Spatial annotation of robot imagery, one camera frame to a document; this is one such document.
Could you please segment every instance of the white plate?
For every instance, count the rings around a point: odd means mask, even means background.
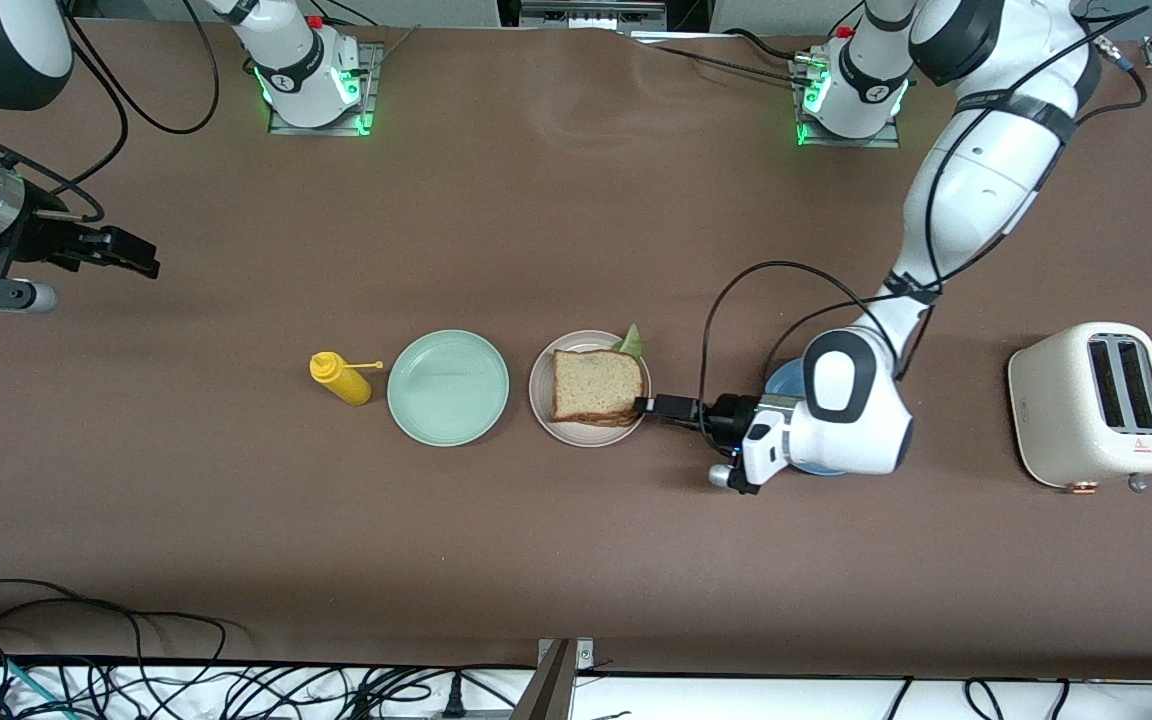
[[[545,429],[545,432],[561,439],[567,445],[605,447],[613,442],[620,442],[639,426],[643,418],[638,418],[632,425],[624,429],[599,429],[596,425],[556,423],[550,419],[554,416],[554,351],[611,350],[617,342],[621,342],[621,338],[614,336],[612,333],[576,331],[550,342],[550,347],[541,351],[540,357],[536,357],[536,364],[531,366],[531,379],[526,382],[526,394],[531,396],[531,411],[536,415],[536,419],[540,420],[540,427]],[[652,397],[652,376],[649,373],[649,366],[641,359],[639,365],[643,367],[646,397]]]

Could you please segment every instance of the white floor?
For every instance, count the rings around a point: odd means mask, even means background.
[[[170,707],[183,720],[218,720],[225,704],[225,694],[240,682],[223,673],[236,673],[243,667],[218,667],[207,670],[202,682],[180,694]],[[332,673],[319,682],[306,685],[296,694],[297,700],[328,698],[351,691],[357,687],[365,669],[349,669],[344,683],[339,674]],[[317,669],[297,670],[276,685],[280,691],[290,691]],[[168,679],[156,683],[160,697],[177,691],[179,684],[170,679],[192,679],[198,674],[194,667],[147,667],[151,679]],[[470,670],[475,679],[498,689],[503,696],[517,698],[530,680],[530,670]],[[63,696],[55,667],[29,670],[31,679],[51,694]],[[70,667],[67,676],[71,691],[85,692],[86,670]],[[141,679],[141,670],[129,666],[116,670],[118,682],[134,682]],[[387,703],[381,710],[384,717],[432,717],[447,705],[449,675],[430,680],[433,691],[424,702]],[[684,719],[838,719],[882,720],[900,689],[901,680],[782,680],[782,679],[577,679],[573,720],[605,719],[630,712],[630,720],[684,720]],[[1060,684],[1053,682],[1005,682],[991,680],[998,703],[1010,720],[1046,720],[1055,705]],[[502,708],[503,704],[470,683],[463,685],[463,697],[468,710]],[[273,694],[242,694],[251,702],[243,707],[242,715],[257,717],[276,702]],[[129,688],[130,694],[145,708],[156,707],[145,685]],[[979,705],[987,708],[984,694],[977,694]],[[8,703],[13,710],[41,705],[45,702],[23,683],[14,683]],[[339,702],[301,708],[303,720],[331,720],[338,715]],[[130,702],[118,698],[109,706],[111,720],[136,720],[138,712]],[[61,719],[58,712],[46,717]],[[972,720],[963,697],[963,683],[950,680],[916,680],[902,702],[897,717],[902,719],[963,719]],[[270,720],[298,720],[296,711],[282,707],[270,714]],[[150,715],[150,720],[170,720],[165,712]],[[1152,720],[1152,683],[1096,682],[1075,683],[1069,700],[1061,711],[1060,720]]]

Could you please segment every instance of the white toaster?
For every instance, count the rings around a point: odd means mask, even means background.
[[[1007,363],[1025,469],[1053,488],[1092,493],[1152,473],[1152,341],[1123,323],[1083,323]]]

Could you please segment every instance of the white robot link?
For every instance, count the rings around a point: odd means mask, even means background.
[[[358,45],[333,28],[303,18],[294,0],[207,0],[233,25],[256,62],[265,96],[297,127],[332,123],[361,100]],[[73,71],[73,45],[56,0],[0,0],[0,109],[38,109],[55,99]],[[46,262],[66,270],[116,265],[157,278],[156,248],[105,225],[98,209],[78,218],[26,181],[0,146],[0,310],[47,313],[56,293],[45,283],[8,278],[13,263]]]
[[[730,450],[710,482],[756,493],[788,465],[890,473],[914,418],[893,378],[943,283],[1032,204],[1074,114],[1100,81],[1087,30],[1068,0],[867,0],[855,35],[810,51],[826,68],[804,109],[842,138],[881,131],[914,65],[955,88],[954,118],[905,197],[904,244],[865,313],[809,343],[801,396],[641,397],[639,409]]]

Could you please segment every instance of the sandwich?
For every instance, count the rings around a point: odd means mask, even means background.
[[[628,427],[637,419],[634,401],[645,392],[643,366],[632,355],[554,351],[556,423]]]

